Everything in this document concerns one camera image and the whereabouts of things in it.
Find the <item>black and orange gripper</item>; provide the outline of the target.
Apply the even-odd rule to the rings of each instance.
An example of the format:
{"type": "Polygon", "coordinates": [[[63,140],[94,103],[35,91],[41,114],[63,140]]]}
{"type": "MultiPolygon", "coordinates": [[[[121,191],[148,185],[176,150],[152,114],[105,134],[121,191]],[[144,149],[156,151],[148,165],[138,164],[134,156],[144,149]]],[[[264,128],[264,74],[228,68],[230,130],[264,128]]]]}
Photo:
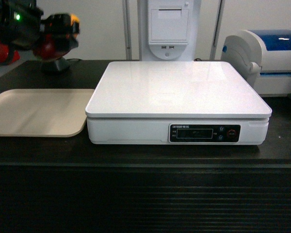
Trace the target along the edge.
{"type": "Polygon", "coordinates": [[[77,41],[79,34],[80,20],[76,15],[68,13],[50,15],[41,20],[40,37],[33,50],[44,41],[53,39],[59,59],[79,46],[77,41]]]}

